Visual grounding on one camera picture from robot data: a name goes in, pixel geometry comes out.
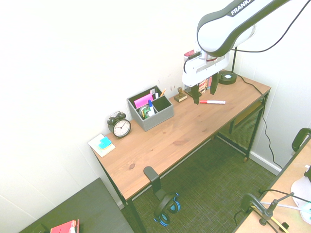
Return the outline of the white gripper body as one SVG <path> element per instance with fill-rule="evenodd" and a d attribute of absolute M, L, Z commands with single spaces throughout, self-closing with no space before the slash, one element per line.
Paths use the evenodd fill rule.
<path fill-rule="evenodd" d="M 206 53 L 194 53 L 185 58 L 182 82 L 185 86 L 193 87 L 210 76 L 218 73 L 229 64 L 230 53 L 212 58 L 207 61 Z"/>

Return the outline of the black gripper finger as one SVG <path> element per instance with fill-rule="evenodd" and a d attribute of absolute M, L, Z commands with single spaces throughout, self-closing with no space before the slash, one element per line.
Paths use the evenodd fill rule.
<path fill-rule="evenodd" d="M 191 95 L 195 104 L 199 104 L 200 92 L 199 92 L 199 84 L 196 84 L 191 87 Z"/>
<path fill-rule="evenodd" d="M 210 87 L 210 93 L 212 95 L 215 94 L 218 83 L 219 83 L 219 72 L 212 75 L 212 82 L 211 82 L 211 87 Z"/>

